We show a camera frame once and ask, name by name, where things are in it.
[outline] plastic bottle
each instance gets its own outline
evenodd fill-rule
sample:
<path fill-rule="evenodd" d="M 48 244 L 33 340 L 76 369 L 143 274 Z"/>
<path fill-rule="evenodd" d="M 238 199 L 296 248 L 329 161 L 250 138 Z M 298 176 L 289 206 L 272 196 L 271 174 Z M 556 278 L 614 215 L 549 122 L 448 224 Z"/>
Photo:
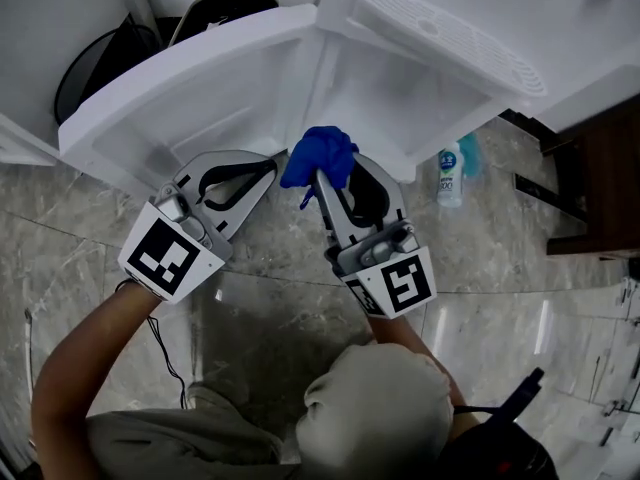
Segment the plastic bottle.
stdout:
<path fill-rule="evenodd" d="M 438 204 L 447 208 L 457 208 L 462 204 L 462 168 L 464 166 L 460 145 L 454 142 L 440 151 L 439 160 Z"/>

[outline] cable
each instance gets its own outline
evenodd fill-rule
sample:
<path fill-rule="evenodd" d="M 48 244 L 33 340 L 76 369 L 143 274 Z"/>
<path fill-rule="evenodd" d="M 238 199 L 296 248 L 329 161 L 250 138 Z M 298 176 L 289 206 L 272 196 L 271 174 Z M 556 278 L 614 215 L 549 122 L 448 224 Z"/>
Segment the cable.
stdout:
<path fill-rule="evenodd" d="M 29 391 L 29 403 L 33 401 L 33 367 L 31 364 L 31 333 L 33 329 L 33 316 L 28 309 L 24 310 L 24 365 L 27 374 L 27 390 Z"/>
<path fill-rule="evenodd" d="M 120 288 L 122 288 L 127 283 L 138 284 L 138 282 L 135 281 L 134 279 L 127 278 L 124 281 L 120 281 L 118 283 L 118 286 L 116 286 L 116 289 L 114 290 L 114 292 L 117 292 Z M 180 377 L 180 375 L 178 375 L 178 372 L 176 372 L 175 368 L 171 364 L 171 359 L 169 359 L 169 353 L 167 352 L 167 348 L 164 346 L 164 342 L 162 341 L 162 335 L 160 334 L 160 324 L 158 323 L 158 319 L 152 316 L 149 316 L 147 317 L 147 323 L 149 324 L 149 327 L 151 328 L 151 332 L 153 333 L 154 338 L 158 342 L 158 345 L 160 345 L 160 349 L 162 350 L 162 355 L 164 356 L 164 360 L 167 363 L 167 370 L 169 371 L 169 375 L 171 375 L 174 379 L 178 379 L 180 381 L 180 385 L 182 387 L 182 389 L 180 390 L 180 408 L 186 409 L 187 408 L 186 384 L 184 383 L 184 379 Z"/>

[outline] person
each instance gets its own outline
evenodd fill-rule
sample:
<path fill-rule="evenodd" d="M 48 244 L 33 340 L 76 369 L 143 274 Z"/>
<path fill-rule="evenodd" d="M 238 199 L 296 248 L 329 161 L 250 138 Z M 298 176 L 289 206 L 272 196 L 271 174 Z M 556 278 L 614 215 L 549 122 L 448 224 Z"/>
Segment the person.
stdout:
<path fill-rule="evenodd" d="M 160 302 L 126 283 L 46 361 L 32 404 L 46 479 L 409 478 L 478 425 L 471 414 L 453 415 L 466 405 L 460 389 L 403 317 L 370 319 L 375 344 L 347 348 L 309 386 L 296 427 L 301 465 L 279 464 L 279 439 L 204 386 L 189 389 L 186 410 L 87 418 L 116 358 Z"/>

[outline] black wire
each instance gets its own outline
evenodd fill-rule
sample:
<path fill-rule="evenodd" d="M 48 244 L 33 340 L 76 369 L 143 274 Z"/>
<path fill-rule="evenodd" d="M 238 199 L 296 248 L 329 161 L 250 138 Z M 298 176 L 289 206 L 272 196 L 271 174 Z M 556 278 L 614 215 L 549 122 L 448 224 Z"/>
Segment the black wire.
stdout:
<path fill-rule="evenodd" d="M 178 375 L 178 372 L 176 372 L 175 368 L 171 364 L 171 360 L 169 359 L 169 353 L 167 352 L 167 349 L 164 346 L 164 343 L 162 341 L 162 336 L 160 335 L 160 324 L 158 323 L 158 319 L 152 316 L 147 317 L 147 323 L 149 324 L 149 327 L 151 328 L 151 332 L 153 333 L 153 336 L 157 340 L 158 345 L 160 345 L 160 348 L 162 349 L 162 355 L 164 355 L 164 360 L 167 363 L 167 370 L 169 371 L 169 375 L 171 375 L 173 378 L 178 379 L 180 381 L 180 385 L 181 385 L 180 407 L 182 409 L 186 409 L 187 408 L 186 385 L 184 383 L 184 379 L 180 377 L 180 375 Z"/>

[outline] blue rubber glove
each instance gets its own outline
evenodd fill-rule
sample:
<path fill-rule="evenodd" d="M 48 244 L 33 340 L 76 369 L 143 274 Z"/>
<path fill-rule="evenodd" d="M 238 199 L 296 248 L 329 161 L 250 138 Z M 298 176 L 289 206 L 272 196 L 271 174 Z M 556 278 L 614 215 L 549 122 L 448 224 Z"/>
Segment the blue rubber glove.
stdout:
<path fill-rule="evenodd" d="M 358 152 L 358 146 L 340 128 L 309 128 L 293 149 L 280 179 L 280 186 L 306 187 L 311 184 L 312 174 L 320 169 L 327 175 L 333 188 L 343 189 L 347 186 L 347 178 L 355 165 L 354 152 Z M 311 187 L 300 205 L 301 210 L 314 195 L 315 191 Z"/>

